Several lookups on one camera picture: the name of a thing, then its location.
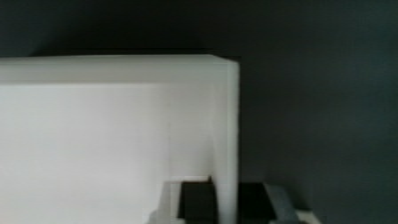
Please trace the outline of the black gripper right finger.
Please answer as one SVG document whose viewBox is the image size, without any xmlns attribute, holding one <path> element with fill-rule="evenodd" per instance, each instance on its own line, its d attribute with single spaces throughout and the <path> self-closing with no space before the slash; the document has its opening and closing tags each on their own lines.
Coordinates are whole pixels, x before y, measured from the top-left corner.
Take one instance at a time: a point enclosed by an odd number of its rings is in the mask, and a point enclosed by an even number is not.
<svg viewBox="0 0 398 224">
<path fill-rule="evenodd" d="M 239 186 L 239 224 L 319 224 L 319 217 L 296 208 L 281 186 L 253 182 Z"/>
</svg>

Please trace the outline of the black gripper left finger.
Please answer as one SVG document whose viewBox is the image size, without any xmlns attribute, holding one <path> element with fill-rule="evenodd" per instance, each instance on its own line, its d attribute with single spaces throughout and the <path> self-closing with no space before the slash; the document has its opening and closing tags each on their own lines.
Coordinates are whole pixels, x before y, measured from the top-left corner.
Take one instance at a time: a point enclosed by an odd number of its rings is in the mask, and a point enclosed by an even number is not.
<svg viewBox="0 0 398 224">
<path fill-rule="evenodd" d="M 210 177 L 169 178 L 159 183 L 148 224 L 216 224 L 216 184 Z"/>
</svg>

